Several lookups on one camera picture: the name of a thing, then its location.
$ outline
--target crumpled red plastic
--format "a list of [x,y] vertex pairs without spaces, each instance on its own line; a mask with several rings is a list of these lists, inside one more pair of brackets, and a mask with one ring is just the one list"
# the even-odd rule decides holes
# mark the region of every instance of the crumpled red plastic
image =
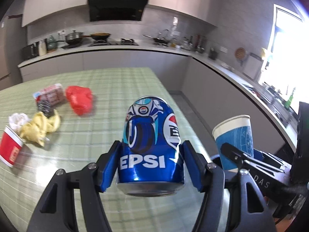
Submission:
[[89,88],[72,85],[67,87],[65,95],[77,115],[92,111],[92,92]]

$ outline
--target white cutting board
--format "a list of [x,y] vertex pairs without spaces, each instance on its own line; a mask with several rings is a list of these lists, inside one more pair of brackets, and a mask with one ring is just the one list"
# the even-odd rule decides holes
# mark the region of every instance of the white cutting board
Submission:
[[243,73],[254,80],[258,72],[261,70],[262,64],[262,61],[249,55],[247,61],[245,62]]

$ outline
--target range hood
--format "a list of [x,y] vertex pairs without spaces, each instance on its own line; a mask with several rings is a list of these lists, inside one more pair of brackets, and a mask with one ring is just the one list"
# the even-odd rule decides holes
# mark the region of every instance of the range hood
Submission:
[[148,0],[88,0],[90,21],[141,21]]

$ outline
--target can bottom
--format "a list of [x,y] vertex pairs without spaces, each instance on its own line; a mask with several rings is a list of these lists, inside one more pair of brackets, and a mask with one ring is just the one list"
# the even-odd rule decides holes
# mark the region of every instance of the can bottom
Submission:
[[184,184],[175,182],[129,182],[117,183],[117,187],[127,195],[160,197],[175,194],[184,187]]

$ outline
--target black mesh scrubber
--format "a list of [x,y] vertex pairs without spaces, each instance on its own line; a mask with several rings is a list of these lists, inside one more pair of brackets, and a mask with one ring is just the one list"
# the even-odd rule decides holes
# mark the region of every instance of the black mesh scrubber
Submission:
[[47,118],[54,115],[54,110],[51,104],[47,100],[40,100],[37,103],[37,108],[39,112],[42,112]]

